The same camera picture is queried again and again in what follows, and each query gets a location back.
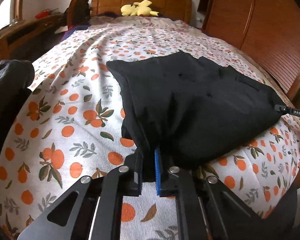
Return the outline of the orange print bed quilt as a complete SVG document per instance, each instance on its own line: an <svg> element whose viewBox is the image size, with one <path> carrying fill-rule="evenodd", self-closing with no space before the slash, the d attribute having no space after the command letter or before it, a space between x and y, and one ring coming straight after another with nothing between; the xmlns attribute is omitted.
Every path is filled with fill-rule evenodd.
<svg viewBox="0 0 300 240"><path fill-rule="evenodd" d="M270 85L232 46L182 21L94 17L34 61L32 94L16 116L0 154L0 226L19 234L81 176L98 178L123 164L136 145L121 138L120 88L107 61L140 61L179 50ZM212 161L215 175L267 218L300 170L300 121L283 116L248 144ZM145 183L140 198L125 197L121 239L178 239L174 201Z"/></svg>

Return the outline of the folded black garment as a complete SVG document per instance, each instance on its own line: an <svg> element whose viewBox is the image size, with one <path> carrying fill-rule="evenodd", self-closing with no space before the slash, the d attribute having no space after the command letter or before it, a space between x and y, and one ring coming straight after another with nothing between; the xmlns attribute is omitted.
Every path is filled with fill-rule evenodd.
<svg viewBox="0 0 300 240"><path fill-rule="evenodd" d="M0 61L0 153L19 111L31 94L34 67L26 60ZM0 239L7 239L0 227Z"/></svg>

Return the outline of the window with wooden frame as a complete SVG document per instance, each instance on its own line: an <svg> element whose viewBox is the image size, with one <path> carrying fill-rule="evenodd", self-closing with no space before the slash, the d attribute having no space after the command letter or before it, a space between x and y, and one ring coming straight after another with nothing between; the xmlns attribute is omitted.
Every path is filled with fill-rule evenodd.
<svg viewBox="0 0 300 240"><path fill-rule="evenodd" d="M0 29L23 20L23 0L3 0L0 3Z"/></svg>

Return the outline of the long wooden desk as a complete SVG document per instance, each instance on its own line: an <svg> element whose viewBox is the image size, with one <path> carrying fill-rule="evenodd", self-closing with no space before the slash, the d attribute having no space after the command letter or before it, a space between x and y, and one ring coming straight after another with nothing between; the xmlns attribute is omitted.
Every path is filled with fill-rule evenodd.
<svg viewBox="0 0 300 240"><path fill-rule="evenodd" d="M62 34L55 31L63 23L64 15L58 13L4 29L0 33L0 61L35 61L60 42Z"/></svg>

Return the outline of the red bowl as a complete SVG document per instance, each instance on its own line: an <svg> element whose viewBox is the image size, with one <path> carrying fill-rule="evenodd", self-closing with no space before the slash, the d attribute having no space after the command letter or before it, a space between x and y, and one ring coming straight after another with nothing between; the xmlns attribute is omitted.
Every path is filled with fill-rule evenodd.
<svg viewBox="0 0 300 240"><path fill-rule="evenodd" d="M39 19L42 19L42 18L45 18L47 16L50 15L50 12L48 10L44 10L44 11L41 11L39 12L36 16L35 16L35 19L39 20Z"/></svg>

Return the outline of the wooden louvred wardrobe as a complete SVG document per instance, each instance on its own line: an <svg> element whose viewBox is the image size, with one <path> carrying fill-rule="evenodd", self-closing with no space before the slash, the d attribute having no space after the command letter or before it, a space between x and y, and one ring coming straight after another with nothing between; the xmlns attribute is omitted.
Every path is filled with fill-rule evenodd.
<svg viewBox="0 0 300 240"><path fill-rule="evenodd" d="M294 0L209 0L203 31L250 56L290 100L300 89L300 8Z"/></svg>

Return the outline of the large black coat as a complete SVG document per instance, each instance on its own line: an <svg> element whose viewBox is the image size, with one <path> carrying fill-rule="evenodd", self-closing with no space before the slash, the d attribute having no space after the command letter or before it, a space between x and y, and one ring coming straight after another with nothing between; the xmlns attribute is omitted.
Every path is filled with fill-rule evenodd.
<svg viewBox="0 0 300 240"><path fill-rule="evenodd" d="M146 182L155 181L155 150L192 170L237 152L281 118L274 89L205 57L179 51L106 67L121 89L122 135L142 155Z"/></svg>

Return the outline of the wooden chair with bag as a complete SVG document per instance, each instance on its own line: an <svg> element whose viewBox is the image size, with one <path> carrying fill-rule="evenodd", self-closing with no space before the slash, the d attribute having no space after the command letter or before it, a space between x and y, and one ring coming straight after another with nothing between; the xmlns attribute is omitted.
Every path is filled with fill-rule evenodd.
<svg viewBox="0 0 300 240"><path fill-rule="evenodd" d="M64 15L68 30L79 25L87 25L91 19L89 0L71 0Z"/></svg>

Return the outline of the yellow plush toy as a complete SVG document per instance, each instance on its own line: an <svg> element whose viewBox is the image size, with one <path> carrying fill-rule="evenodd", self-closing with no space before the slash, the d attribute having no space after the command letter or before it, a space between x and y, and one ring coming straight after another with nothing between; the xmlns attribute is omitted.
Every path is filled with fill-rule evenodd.
<svg viewBox="0 0 300 240"><path fill-rule="evenodd" d="M159 13L153 11L150 8L152 4L149 0L143 0L142 2L134 2L133 4L123 5L121 7L122 16L155 16L158 17Z"/></svg>

